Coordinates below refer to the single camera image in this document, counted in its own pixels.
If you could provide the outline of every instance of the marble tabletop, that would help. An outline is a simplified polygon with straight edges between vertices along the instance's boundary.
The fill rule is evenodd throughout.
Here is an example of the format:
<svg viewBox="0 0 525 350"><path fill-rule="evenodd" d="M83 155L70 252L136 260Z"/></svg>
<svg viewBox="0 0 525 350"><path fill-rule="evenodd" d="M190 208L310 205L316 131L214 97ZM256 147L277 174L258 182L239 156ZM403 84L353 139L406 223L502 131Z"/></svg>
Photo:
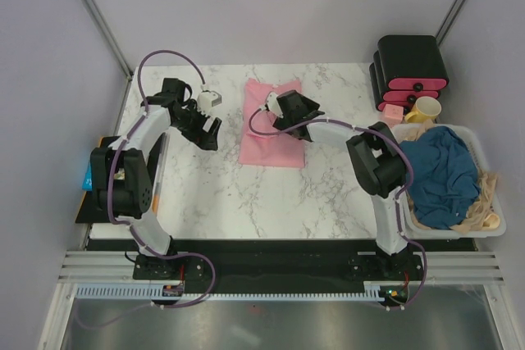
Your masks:
<svg viewBox="0 0 525 350"><path fill-rule="evenodd" d="M238 162L244 84L249 78L283 84L300 79L306 96L331 118L369 126L379 120L365 64L203 66L210 89L222 95L217 152L204 152L170 129L158 220L179 239L370 239L376 236L372 202L358 186L347 152L306 143L302 170L242 166ZM176 77L199 91L190 66L150 66L147 95ZM141 102L136 73L120 132ZM92 239L129 239L125 226L94 225Z"/></svg>

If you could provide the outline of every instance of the plastic bin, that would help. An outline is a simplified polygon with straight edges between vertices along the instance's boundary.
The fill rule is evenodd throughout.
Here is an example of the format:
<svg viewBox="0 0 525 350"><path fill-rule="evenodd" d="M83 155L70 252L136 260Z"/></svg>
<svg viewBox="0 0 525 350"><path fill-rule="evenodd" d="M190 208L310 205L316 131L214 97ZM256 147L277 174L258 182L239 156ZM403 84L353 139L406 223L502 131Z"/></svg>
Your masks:
<svg viewBox="0 0 525 350"><path fill-rule="evenodd" d="M411 123L406 125L396 125L392 128L392 134L398 143L404 140L404 136L410 130L418 129L420 124ZM454 125L439 125L450 127L467 145L472 159L476 163L476 166L482 170L490 170L488 162L486 161L485 154L482 151L482 146L479 143L476 135L468 128L463 126ZM424 230L417 227L410 218L409 202L406 195L402 197L403 211L404 211L404 223L415 235L421 236L421 238L429 239L457 239L457 238L486 238L486 237L497 237L502 235L507 230L507 223L501 211L500 201L496 193L492 199L492 209L500 217L500 225L493 230L483 231L471 231L467 234L461 234L454 230Z"/></svg>

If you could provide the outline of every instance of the blue object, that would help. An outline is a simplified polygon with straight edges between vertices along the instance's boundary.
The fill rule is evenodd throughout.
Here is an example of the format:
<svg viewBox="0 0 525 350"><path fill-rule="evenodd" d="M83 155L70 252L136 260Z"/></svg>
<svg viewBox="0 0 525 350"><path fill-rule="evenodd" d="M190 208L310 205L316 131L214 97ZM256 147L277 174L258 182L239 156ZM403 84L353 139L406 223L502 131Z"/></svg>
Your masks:
<svg viewBox="0 0 525 350"><path fill-rule="evenodd" d="M84 182L82 183L82 190L91 191L93 187L91 185L91 163L88 164L88 170L84 175Z"/></svg>
<svg viewBox="0 0 525 350"><path fill-rule="evenodd" d="M418 220L440 230L461 223L480 193L465 142L448 127L438 126L400 146L413 167L409 193Z"/></svg>

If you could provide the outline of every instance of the mug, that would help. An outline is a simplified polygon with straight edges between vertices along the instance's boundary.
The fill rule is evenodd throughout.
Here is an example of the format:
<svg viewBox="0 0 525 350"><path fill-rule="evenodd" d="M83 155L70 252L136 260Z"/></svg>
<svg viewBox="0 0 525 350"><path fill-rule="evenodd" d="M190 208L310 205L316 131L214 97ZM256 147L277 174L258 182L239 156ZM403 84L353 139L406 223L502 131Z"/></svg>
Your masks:
<svg viewBox="0 0 525 350"><path fill-rule="evenodd" d="M422 96L416 100L412 111L404 116L407 123L423 123L427 119L435 120L441 112L441 104L434 98Z"/></svg>

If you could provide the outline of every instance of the tan fabric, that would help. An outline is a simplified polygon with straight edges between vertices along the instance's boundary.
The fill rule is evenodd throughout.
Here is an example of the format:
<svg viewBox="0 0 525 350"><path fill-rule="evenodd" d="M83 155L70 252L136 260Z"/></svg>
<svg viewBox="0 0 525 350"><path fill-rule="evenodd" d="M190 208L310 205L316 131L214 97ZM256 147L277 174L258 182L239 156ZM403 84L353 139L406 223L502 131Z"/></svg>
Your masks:
<svg viewBox="0 0 525 350"><path fill-rule="evenodd" d="M410 130L405 136L405 141L416 141L421 137L427 130L436 127L431 120L426 120L421 124L419 129ZM477 183L481 188L479 197L467 211L467 217L458 225L450 227L452 230L458 231L461 234L466 234L469 231L480 231L480 230L495 230L498 228L500 218L492 211L491 204L492 198L494 197L495 184L498 179L498 175L494 172L488 172L478 169ZM407 194L409 200L410 215L412 222L424 230L432 230L430 227L423 225L419 222L418 218L413 213L413 201L412 198Z"/></svg>

